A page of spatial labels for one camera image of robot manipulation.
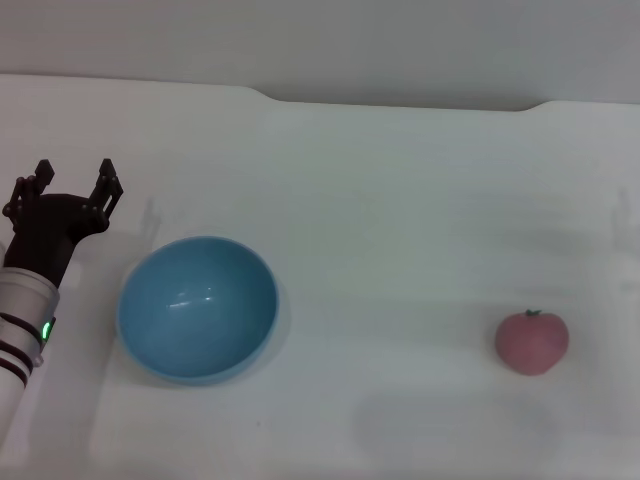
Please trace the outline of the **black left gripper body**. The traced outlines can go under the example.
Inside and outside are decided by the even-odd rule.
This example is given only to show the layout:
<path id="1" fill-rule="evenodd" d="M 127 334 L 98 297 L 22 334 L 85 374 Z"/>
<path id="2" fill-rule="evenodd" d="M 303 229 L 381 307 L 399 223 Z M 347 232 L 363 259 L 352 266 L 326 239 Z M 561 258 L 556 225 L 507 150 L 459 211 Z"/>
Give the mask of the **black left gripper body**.
<path id="1" fill-rule="evenodd" d="M 58 287 L 76 246 L 108 228 L 108 196 L 45 194 L 7 203 L 14 237 L 3 266 L 34 272 Z"/>

